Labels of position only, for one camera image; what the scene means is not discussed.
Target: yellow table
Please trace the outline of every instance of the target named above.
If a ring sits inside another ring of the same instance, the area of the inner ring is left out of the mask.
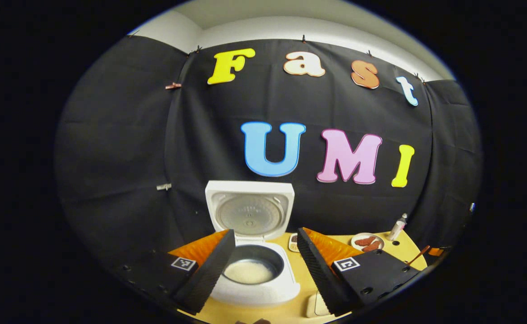
[[[208,322],[210,324],[235,324],[237,321],[246,324],[252,324],[261,318],[269,320],[269,322],[272,324],[321,324],[334,320],[336,317],[333,315],[318,316],[315,318],[305,317],[308,299],[310,296],[317,293],[317,287],[313,282],[307,267],[305,266],[305,262],[303,261],[301,254],[292,252],[290,249],[288,249],[290,234],[291,233],[285,233],[279,238],[269,240],[268,242],[279,244],[286,250],[288,259],[290,260],[290,264],[294,270],[296,281],[301,286],[297,297],[283,305],[266,308],[233,306],[220,303],[219,301],[210,297],[206,301],[202,311],[196,316],[192,317],[198,320],[203,320],[204,322]],[[420,250],[417,248],[415,243],[413,243],[411,238],[409,238],[405,231],[402,230],[402,232],[396,238],[396,241],[400,242],[400,244],[397,246],[391,244],[391,241],[387,240],[387,234],[389,234],[389,232],[376,233],[376,235],[383,238],[385,242],[383,250],[392,256],[395,256],[399,260],[409,262],[413,260],[413,258],[415,258],[415,256],[417,256],[417,254],[420,252]],[[329,235],[329,237],[345,244],[350,244],[350,240],[353,235]],[[414,269],[423,270],[428,265],[425,262],[424,257],[420,256],[411,264],[411,266]]]

